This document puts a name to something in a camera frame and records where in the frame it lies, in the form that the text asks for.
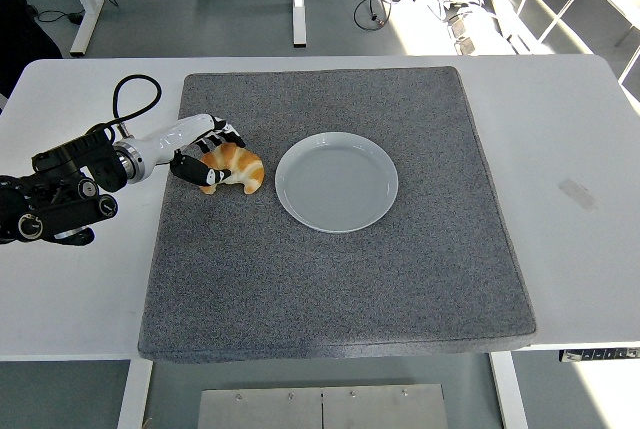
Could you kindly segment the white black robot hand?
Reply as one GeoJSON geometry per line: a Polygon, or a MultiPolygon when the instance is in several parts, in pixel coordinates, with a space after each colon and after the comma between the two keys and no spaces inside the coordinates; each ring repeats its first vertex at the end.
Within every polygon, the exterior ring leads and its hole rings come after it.
{"type": "Polygon", "coordinates": [[[156,166],[169,164],[177,177],[192,184],[212,186],[222,182],[230,176],[229,170],[210,169],[198,159],[180,153],[191,144],[207,152],[209,147],[206,141],[215,146],[223,142],[234,143],[241,148],[246,146],[240,134],[224,119],[209,114],[190,116],[142,139],[122,140],[122,153],[131,161],[131,169],[126,170],[128,178],[132,183],[142,181],[156,166]]]}

